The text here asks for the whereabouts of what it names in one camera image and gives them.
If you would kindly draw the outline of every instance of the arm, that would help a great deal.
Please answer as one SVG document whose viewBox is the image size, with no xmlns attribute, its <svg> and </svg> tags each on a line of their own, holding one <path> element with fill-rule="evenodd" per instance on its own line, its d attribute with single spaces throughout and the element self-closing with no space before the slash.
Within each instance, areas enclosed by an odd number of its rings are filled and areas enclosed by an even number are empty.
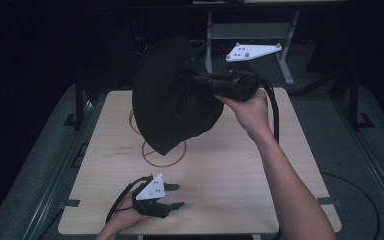
<svg viewBox="0 0 384 240">
<path fill-rule="evenodd" d="M 260 152 L 280 228 L 287 239 L 336 239 L 317 200 L 276 142 L 268 123 L 267 97 L 258 90 L 247 102 L 216 96 L 228 105 Z"/>
<path fill-rule="evenodd" d="M 133 192 L 127 193 L 117 207 L 117 209 L 126 210 L 114 213 L 110 221 L 108 221 L 98 234 L 96 240 L 113 240 L 118 236 L 121 230 L 132 227 L 141 220 L 150 218 L 150 216 L 141 215 L 136 209 L 130 208 L 133 206 L 132 193 Z"/>
</svg>

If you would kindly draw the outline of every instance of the black cloth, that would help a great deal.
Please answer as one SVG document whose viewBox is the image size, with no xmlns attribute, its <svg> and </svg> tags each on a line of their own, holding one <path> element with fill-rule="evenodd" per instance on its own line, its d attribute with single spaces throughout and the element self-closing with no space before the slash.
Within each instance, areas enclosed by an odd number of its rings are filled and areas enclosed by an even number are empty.
<svg viewBox="0 0 384 240">
<path fill-rule="evenodd" d="M 223 104 L 192 79 L 207 72 L 187 37 L 153 45 L 139 64 L 133 87 L 133 112 L 147 143 L 166 155 L 180 142 L 210 130 Z"/>
</svg>

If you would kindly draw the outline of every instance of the finger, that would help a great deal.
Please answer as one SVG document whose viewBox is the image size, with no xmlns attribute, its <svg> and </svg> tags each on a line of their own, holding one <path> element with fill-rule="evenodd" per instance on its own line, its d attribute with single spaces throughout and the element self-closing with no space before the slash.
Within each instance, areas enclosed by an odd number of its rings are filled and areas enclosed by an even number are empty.
<svg viewBox="0 0 384 240">
<path fill-rule="evenodd" d="M 236 106 L 238 105 L 238 102 L 233 100 L 233 99 L 230 99 L 230 98 L 227 98 L 227 97 L 222 97 L 220 95 L 214 95 L 218 100 L 220 100 L 220 102 L 226 104 L 227 106 L 229 106 L 231 109 L 235 109 Z"/>
</svg>

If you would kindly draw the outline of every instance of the white plastic clip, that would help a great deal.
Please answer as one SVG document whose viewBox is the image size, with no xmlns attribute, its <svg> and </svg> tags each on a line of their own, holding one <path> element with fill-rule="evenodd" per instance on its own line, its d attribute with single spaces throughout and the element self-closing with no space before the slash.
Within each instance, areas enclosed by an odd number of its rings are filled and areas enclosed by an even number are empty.
<svg viewBox="0 0 384 240">
<path fill-rule="evenodd" d="M 248 61 L 254 58 L 262 57 L 271 53 L 282 50 L 282 46 L 273 45 L 241 45 L 236 43 L 236 46 L 226 56 L 227 62 Z"/>
</svg>

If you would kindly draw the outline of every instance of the metal leg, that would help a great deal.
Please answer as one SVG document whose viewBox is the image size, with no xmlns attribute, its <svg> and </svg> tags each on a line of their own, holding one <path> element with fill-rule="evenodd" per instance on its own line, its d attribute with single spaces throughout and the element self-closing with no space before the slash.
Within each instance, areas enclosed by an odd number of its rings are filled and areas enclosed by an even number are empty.
<svg viewBox="0 0 384 240">
<path fill-rule="evenodd" d="M 300 11 L 295 11 L 292 16 L 291 23 L 289 24 L 285 44 L 283 46 L 282 52 L 277 53 L 277 61 L 280 66 L 280 70 L 282 71 L 283 78 L 285 78 L 285 82 L 287 85 L 294 85 L 294 80 L 292 79 L 291 72 L 289 71 L 288 65 L 286 64 L 286 55 L 288 54 L 289 46 L 291 45 L 292 37 L 294 36 L 295 28 L 298 22 Z"/>
<path fill-rule="evenodd" d="M 261 235 L 260 234 L 252 234 L 252 239 L 253 240 L 261 240 Z"/>
<path fill-rule="evenodd" d="M 211 62 L 211 12 L 208 13 L 208 23 L 207 23 L 207 56 L 205 58 L 205 68 L 209 73 L 213 73 L 213 64 Z"/>
</svg>

